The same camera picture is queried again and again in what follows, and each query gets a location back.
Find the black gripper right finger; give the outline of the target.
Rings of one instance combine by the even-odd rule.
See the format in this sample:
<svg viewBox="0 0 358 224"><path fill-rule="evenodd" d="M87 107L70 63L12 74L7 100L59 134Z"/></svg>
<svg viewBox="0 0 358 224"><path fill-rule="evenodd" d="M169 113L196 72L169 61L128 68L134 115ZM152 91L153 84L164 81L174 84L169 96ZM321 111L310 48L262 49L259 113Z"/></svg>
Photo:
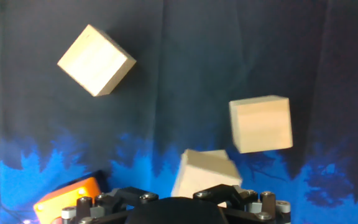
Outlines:
<svg viewBox="0 0 358 224"><path fill-rule="evenodd" d="M290 224L291 205L271 191L258 193L238 185L220 184L200 190L193 199L215 204L229 224Z"/></svg>

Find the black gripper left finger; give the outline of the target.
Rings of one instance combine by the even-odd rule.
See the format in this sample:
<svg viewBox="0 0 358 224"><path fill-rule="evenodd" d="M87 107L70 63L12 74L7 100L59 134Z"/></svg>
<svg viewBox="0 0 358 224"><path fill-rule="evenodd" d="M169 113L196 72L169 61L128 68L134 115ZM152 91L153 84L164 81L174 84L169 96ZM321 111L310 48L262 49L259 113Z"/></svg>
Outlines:
<svg viewBox="0 0 358 224"><path fill-rule="evenodd" d="M75 206L61 211L61 224L124 224L131 213L128 206L136 208L153 202L159 196L135 187L113 189L95 197L83 196Z"/></svg>

